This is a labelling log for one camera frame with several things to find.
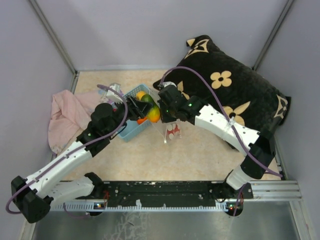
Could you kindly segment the green orange mango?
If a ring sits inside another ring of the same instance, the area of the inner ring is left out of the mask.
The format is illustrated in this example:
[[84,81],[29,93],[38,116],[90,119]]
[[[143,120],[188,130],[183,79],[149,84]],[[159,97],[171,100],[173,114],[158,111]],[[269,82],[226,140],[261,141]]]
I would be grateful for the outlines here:
[[154,105],[147,114],[147,119],[152,123],[157,123],[161,118],[161,111],[157,105]]

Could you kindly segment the light blue plastic basket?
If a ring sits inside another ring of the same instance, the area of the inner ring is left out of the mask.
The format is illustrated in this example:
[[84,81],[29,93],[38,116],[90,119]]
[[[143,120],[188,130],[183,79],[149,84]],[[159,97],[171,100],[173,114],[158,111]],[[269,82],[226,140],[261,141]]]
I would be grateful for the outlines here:
[[[145,84],[140,84],[133,88],[132,90],[128,91],[124,96],[128,97],[135,97],[136,94],[140,91],[146,92],[147,94],[150,93],[150,89]],[[118,137],[122,139],[124,142],[129,142],[134,137],[137,137],[140,133],[142,133],[145,129],[150,127],[152,123],[149,120],[145,120],[143,123],[138,124],[136,121],[128,120],[126,127],[122,127],[119,129]]]

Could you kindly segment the clear dotted zip bag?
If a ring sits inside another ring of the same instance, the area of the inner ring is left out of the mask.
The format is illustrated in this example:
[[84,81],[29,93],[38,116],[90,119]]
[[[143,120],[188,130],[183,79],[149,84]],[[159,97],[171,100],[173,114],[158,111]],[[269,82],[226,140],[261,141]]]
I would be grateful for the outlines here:
[[176,120],[172,122],[162,123],[161,120],[152,123],[152,126],[163,138],[164,144],[170,144],[172,141],[182,138],[181,121]]

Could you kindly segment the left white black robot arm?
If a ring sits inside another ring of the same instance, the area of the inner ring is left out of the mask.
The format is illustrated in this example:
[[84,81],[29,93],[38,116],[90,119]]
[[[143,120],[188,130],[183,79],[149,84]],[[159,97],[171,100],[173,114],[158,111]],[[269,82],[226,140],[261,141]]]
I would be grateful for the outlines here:
[[17,176],[11,181],[10,201],[32,224],[43,219],[54,206],[81,197],[101,197],[104,182],[93,172],[86,173],[78,180],[61,180],[101,152],[126,121],[144,118],[151,108],[151,103],[130,96],[123,99],[122,103],[117,103],[116,109],[109,103],[99,104],[91,114],[87,128],[67,150],[28,177]]

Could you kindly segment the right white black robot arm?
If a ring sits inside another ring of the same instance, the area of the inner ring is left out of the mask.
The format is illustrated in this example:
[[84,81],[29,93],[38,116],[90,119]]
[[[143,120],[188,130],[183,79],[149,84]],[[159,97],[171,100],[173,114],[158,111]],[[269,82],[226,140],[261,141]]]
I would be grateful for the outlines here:
[[225,179],[223,192],[227,197],[235,198],[242,186],[271,171],[269,165],[276,151],[274,136],[268,130],[259,132],[226,119],[205,100],[197,96],[187,99],[174,85],[161,89],[158,96],[165,116],[205,129],[244,155],[243,162]]

